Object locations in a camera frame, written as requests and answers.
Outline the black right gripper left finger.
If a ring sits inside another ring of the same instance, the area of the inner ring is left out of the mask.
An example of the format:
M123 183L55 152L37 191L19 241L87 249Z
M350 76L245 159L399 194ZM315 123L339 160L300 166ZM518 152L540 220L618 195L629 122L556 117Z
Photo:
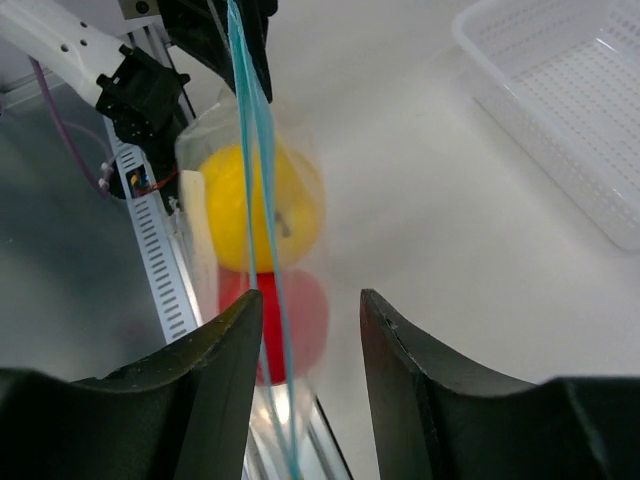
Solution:
M238 479L263 299L217 317L104 378L1 373L5 479Z

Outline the red fake apple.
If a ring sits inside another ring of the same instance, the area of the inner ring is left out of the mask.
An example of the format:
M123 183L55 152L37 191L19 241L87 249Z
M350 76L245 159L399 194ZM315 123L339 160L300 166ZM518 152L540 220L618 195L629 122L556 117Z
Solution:
M281 308L271 272L257 275L263 296L263 336L271 383L286 382L285 347ZM248 275L226 268L218 269L218 305L228 308L249 288ZM329 332L329 302L321 283L304 270L283 273L283 289L288 316L293 373L296 378L319 364L326 350Z

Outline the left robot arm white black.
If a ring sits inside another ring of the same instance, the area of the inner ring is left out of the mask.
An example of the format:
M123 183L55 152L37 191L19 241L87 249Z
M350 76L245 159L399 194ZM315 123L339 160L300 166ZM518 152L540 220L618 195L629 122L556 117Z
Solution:
M227 1L160 1L174 45L234 84ZM113 122L117 137L139 147L157 169L172 167L186 123L179 97L189 81L54 1L4 1L1 36L45 64L90 106Z

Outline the clear zip top bag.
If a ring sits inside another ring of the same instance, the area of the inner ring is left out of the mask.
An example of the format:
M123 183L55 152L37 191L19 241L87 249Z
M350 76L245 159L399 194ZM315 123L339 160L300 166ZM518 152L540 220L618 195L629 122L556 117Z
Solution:
M266 27L272 1L184 1L170 35L222 81L216 103L177 138L189 265L203 318L245 292L262 298L250 414L253 448L302 479L313 383L329 333L320 266L325 187L302 132L271 107Z

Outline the yellow fake apple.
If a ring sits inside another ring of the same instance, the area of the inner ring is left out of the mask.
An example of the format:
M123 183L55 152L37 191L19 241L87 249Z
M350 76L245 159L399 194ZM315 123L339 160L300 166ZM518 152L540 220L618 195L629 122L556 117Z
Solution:
M256 271L273 271L260 161L253 160L250 197L246 196L238 144L209 156L199 172L204 177L207 220L218 263L229 270L246 271L254 250ZM288 267L312 250L323 230L324 181L308 158L281 144L276 147L274 173L273 234L278 263Z

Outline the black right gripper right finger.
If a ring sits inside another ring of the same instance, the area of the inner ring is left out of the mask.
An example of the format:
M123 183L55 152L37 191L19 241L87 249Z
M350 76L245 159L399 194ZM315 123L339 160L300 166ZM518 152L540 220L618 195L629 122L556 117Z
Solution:
M360 295L360 334L384 479L635 479L639 381L529 383L457 352L382 295Z

